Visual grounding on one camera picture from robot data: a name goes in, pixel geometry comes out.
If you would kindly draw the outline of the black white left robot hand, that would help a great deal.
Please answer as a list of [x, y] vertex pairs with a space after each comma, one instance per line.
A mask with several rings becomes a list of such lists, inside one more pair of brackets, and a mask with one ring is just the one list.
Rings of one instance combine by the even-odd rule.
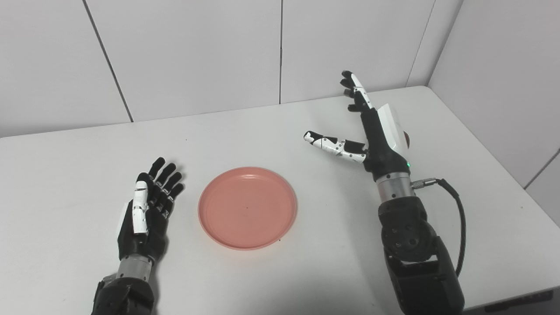
[[117, 237], [120, 260], [139, 255], [155, 264], [162, 259], [169, 219], [185, 187], [181, 179], [176, 164], [166, 163], [163, 157], [156, 159], [148, 172], [138, 175]]

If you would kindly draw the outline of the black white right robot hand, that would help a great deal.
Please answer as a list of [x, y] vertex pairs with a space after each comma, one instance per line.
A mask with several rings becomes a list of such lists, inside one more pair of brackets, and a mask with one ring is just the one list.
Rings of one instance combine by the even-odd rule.
[[350, 70], [344, 70], [341, 74], [343, 79], [340, 84], [345, 87], [344, 95], [353, 100], [347, 109], [360, 114], [367, 143], [340, 140], [313, 131], [307, 131], [304, 140], [339, 158], [363, 164], [374, 180], [391, 173], [410, 174], [407, 160], [409, 142], [396, 112], [390, 104], [376, 108], [356, 74]]

